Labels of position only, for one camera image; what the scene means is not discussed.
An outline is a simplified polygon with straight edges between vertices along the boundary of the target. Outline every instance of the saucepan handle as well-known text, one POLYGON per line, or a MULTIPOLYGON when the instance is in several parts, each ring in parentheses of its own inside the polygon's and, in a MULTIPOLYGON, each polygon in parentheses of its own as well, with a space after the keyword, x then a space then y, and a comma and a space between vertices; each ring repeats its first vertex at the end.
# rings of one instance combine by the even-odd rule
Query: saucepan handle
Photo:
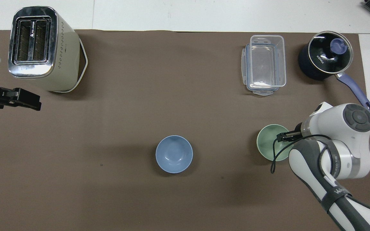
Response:
POLYGON ((357 97, 359 102, 362 104, 362 106, 370 111, 370 101, 367 99, 366 95, 359 87, 359 85, 349 75, 345 74, 345 72, 338 73, 335 76, 340 82, 348 86, 357 97))

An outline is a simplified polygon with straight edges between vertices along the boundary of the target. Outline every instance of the green bowl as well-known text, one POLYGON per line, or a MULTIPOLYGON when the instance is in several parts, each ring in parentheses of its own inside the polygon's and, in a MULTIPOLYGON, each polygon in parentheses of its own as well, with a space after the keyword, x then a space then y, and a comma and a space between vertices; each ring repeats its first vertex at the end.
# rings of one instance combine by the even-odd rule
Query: green bowl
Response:
MULTIPOLYGON (((262 128, 257 137, 257 147, 263 157, 269 160, 273 160, 272 144, 273 141, 276 139, 276 135, 278 135, 279 133, 286 133, 288 131, 288 129, 279 124, 270 124, 262 128)), ((278 152, 289 143, 291 142, 276 142, 275 155, 278 154, 278 152)), ((276 158, 276 161, 282 161, 286 159, 289 155, 290 150, 291 147, 285 149, 281 154, 279 154, 278 158, 276 158)))

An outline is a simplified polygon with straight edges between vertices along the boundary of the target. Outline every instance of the toaster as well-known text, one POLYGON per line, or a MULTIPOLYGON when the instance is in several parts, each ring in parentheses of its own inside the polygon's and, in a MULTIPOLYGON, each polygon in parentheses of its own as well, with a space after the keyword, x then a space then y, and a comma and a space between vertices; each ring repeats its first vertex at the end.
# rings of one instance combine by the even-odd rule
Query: toaster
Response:
POLYGON ((8 69, 48 91, 69 92, 82 77, 78 79, 79 49, 78 34, 54 9, 25 7, 13 17, 8 69))

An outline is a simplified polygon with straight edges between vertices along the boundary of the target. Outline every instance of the plastic food container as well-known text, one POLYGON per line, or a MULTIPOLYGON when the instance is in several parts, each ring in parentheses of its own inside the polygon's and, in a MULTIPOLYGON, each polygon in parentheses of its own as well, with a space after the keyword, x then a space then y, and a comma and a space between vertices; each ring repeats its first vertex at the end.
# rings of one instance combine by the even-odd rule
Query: plastic food container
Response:
POLYGON ((243 83, 257 95, 271 95, 286 84, 285 43, 279 35, 254 35, 242 50, 243 83))

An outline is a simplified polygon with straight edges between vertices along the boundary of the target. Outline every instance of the toaster slot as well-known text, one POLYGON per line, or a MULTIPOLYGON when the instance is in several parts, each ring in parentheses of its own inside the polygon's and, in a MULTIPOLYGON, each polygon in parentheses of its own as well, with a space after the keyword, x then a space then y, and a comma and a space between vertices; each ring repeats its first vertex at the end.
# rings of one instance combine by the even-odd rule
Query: toaster slot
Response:
POLYGON ((44 61, 46 60, 46 46, 48 34, 48 21, 38 20, 35 23, 35 39, 34 39, 34 54, 32 60, 44 61))
POLYGON ((19 37, 16 49, 16 60, 17 61, 27 61, 28 51, 30 46, 30 34, 31 34, 31 21, 21 21, 19 22, 19 37))

